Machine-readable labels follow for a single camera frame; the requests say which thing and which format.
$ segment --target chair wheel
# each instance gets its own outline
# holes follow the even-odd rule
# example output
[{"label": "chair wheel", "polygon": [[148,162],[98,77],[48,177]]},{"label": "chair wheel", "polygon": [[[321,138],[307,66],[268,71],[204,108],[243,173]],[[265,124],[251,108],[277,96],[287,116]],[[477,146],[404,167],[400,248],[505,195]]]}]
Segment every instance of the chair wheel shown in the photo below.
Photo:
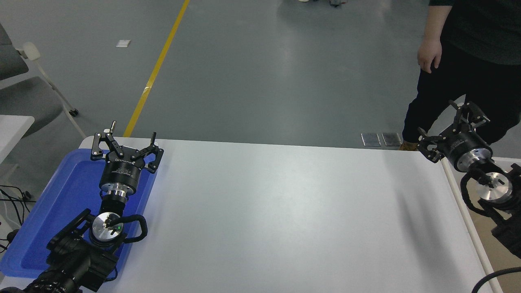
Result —
[{"label": "chair wheel", "polygon": [[78,114],[78,110],[74,109],[74,110],[70,110],[69,111],[69,114],[72,116],[72,117],[76,117],[76,115]]}]

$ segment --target silver metal disc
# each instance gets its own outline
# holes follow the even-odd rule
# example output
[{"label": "silver metal disc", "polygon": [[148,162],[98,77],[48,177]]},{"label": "silver metal disc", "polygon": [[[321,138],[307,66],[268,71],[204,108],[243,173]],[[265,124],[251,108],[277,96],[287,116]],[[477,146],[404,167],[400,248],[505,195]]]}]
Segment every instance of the silver metal disc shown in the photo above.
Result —
[{"label": "silver metal disc", "polygon": [[100,214],[92,222],[92,234],[97,240],[102,242],[111,241],[118,237],[123,232],[123,224],[118,224],[114,227],[107,227],[107,223],[119,218],[118,214],[106,212]]},{"label": "silver metal disc", "polygon": [[511,198],[512,183],[503,175],[496,172],[487,173],[492,177],[494,188],[476,183],[476,192],[484,200],[503,203]]}]

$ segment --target chair leg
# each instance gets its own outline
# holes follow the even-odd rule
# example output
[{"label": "chair leg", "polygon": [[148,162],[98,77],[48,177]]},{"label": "chair leg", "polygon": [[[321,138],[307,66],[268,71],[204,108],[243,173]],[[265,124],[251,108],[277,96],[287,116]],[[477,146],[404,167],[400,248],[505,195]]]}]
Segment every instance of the chair leg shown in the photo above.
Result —
[{"label": "chair leg", "polygon": [[83,130],[81,130],[80,126],[76,123],[76,121],[74,121],[74,119],[72,118],[72,116],[69,114],[69,112],[67,112],[67,109],[65,108],[65,106],[63,105],[63,110],[64,110],[64,113],[65,115],[67,116],[67,118],[69,119],[69,121],[72,123],[72,125],[76,128],[76,130],[80,133],[81,137],[83,139],[85,139],[87,136],[85,135],[85,132],[83,132]]},{"label": "chair leg", "polygon": [[64,97],[64,95],[60,92],[60,90],[53,83],[53,81],[50,79],[50,77],[45,73],[45,71],[43,71],[43,68],[42,68],[42,66],[40,66],[40,63],[38,62],[38,60],[35,60],[34,63],[36,63],[36,66],[38,66],[38,70],[43,75],[45,80],[49,83],[49,85],[51,85],[51,88],[58,94],[61,102],[69,108],[69,110],[68,110],[69,114],[72,117],[75,117],[78,114],[78,110],[76,108],[74,108],[73,105]]}]

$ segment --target white desk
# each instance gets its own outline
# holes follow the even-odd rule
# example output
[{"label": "white desk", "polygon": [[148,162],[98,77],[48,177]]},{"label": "white desk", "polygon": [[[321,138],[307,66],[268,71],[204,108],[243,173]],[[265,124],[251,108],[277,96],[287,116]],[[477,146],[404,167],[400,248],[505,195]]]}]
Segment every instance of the white desk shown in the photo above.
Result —
[{"label": "white desk", "polygon": [[157,143],[148,236],[99,292],[470,292],[485,275],[442,166],[419,152]]},{"label": "white desk", "polygon": [[0,115],[0,163],[33,123],[31,116]]}]

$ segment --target metal floor plate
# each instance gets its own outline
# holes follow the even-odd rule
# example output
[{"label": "metal floor plate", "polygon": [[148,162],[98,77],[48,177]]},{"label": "metal floor plate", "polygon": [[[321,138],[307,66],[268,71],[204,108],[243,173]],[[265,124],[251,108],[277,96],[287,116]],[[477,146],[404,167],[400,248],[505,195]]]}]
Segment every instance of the metal floor plate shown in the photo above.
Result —
[{"label": "metal floor plate", "polygon": [[382,144],[380,143],[380,138],[378,137],[377,133],[361,133],[362,136],[362,142],[364,143],[365,147],[381,147]]},{"label": "metal floor plate", "polygon": [[383,142],[387,147],[399,147],[402,144],[402,140],[400,139],[400,135],[394,132],[383,132],[382,133]]}]

